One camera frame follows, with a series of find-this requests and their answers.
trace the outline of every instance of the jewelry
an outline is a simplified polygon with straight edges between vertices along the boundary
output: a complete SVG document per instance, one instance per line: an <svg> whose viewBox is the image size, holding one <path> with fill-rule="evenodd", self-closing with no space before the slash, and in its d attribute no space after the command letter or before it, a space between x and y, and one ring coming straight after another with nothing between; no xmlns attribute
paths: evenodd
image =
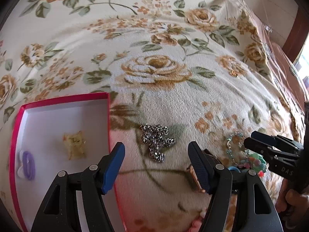
<svg viewBox="0 0 309 232"><path fill-rule="evenodd" d="M171 147L176 142L174 138L165 137L168 135L167 126L145 124L140 129L144 131L141 135L142 142L149 146L149 157L155 162L164 162L165 153L161 153L160 148Z"/></svg>
<svg viewBox="0 0 309 232"><path fill-rule="evenodd" d="M192 165L189 165L189 167L186 169L185 175L193 191L196 191L199 193L206 193L206 190L200 186L200 182L197 179L197 176L195 174L195 171Z"/></svg>
<svg viewBox="0 0 309 232"><path fill-rule="evenodd" d="M34 159L33 155L25 151L23 153L23 165L24 165L24 175L30 181L35 177L35 167L34 167Z"/></svg>
<svg viewBox="0 0 309 232"><path fill-rule="evenodd" d="M244 173L249 169L253 169L256 171L258 176L263 177L266 173L266 161L262 155L258 153L251 153L246 159L242 159L240 161L238 168Z"/></svg>
<svg viewBox="0 0 309 232"><path fill-rule="evenodd" d="M72 135L64 133L62 140L64 142L65 147L68 150L68 159L80 159L82 157L86 157L85 152L85 139L83 137L82 131L74 133Z"/></svg>
<svg viewBox="0 0 309 232"><path fill-rule="evenodd" d="M233 161L233 165L234 166L238 166L238 164L236 163L235 159L234 159L234 155L233 155L233 151L232 151L232 147L231 147L231 141L232 141L232 138L236 136L236 137L239 137L240 140L242 142L239 142L238 143L238 146L239 148L242 147L242 145L244 144L244 140L245 140L245 137L244 137L244 134L240 133L240 132L233 132L231 133L231 135L227 138L227 150L226 150L226 153L228 154L229 158L232 159Z"/></svg>
<svg viewBox="0 0 309 232"><path fill-rule="evenodd" d="M17 170L17 175L21 179L33 180L35 178L35 167L33 155L28 151L19 152L20 167Z"/></svg>

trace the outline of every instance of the purple elastic band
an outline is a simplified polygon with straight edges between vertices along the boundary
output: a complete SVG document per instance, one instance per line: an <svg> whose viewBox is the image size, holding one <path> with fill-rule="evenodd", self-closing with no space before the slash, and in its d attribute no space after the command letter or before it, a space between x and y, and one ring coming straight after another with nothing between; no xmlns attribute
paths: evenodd
<svg viewBox="0 0 309 232"><path fill-rule="evenodd" d="M23 153L23 168L25 177L29 181L33 180L35 177L34 159L33 155L28 151Z"/></svg>

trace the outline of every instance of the fleece blanket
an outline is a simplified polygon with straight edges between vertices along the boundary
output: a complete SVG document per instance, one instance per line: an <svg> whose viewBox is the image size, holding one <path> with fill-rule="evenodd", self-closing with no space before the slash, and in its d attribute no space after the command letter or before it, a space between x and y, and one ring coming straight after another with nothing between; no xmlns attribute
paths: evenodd
<svg viewBox="0 0 309 232"><path fill-rule="evenodd" d="M302 138L302 111L291 110L261 34L243 0L20 0L0 32L0 197L13 219L8 155L19 107L105 91L111 145L126 146L116 189L127 230L188 230L210 200L185 176L190 141L229 166L234 131ZM145 123L176 140L164 163L141 142ZM281 179L262 180L275 201Z"/></svg>

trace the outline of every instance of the silver chain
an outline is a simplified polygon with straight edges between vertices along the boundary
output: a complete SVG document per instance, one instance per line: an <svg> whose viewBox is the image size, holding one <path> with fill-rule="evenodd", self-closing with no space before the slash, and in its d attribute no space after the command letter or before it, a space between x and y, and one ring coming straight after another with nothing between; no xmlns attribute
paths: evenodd
<svg viewBox="0 0 309 232"><path fill-rule="evenodd" d="M171 147L176 142L174 138L166 138L167 126L145 124L141 125L140 129L144 132L141 135L142 142L149 146L149 157L155 162L164 162L165 153L161 153L160 149Z"/></svg>

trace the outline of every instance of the bracelet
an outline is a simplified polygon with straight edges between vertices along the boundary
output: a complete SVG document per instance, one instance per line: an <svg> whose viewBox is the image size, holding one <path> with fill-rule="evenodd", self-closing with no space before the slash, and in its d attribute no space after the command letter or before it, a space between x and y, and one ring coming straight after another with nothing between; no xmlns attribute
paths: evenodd
<svg viewBox="0 0 309 232"><path fill-rule="evenodd" d="M23 153L23 170L25 177L30 181L35 177L35 167L34 167L34 159L33 155L25 151Z"/></svg>
<svg viewBox="0 0 309 232"><path fill-rule="evenodd" d="M234 159L234 155L233 155L233 151L232 151L232 147L231 147L231 141L232 141L232 138L233 138L234 136L237 136L237 137L239 137L239 138L242 140L242 142L239 142L239 143L238 143L239 148L242 147L242 145L243 145L243 143L244 143L244 140L245 140L245 137L244 137L244 134L242 134L242 133L240 133L240 132L233 132L233 133L231 133L231 135L227 138L227 148L228 148L228 149L226 150L226 153L228 154L229 158L232 159L233 165L234 165L234 166L238 166L238 164L236 163L236 161L235 161L235 159Z"/></svg>

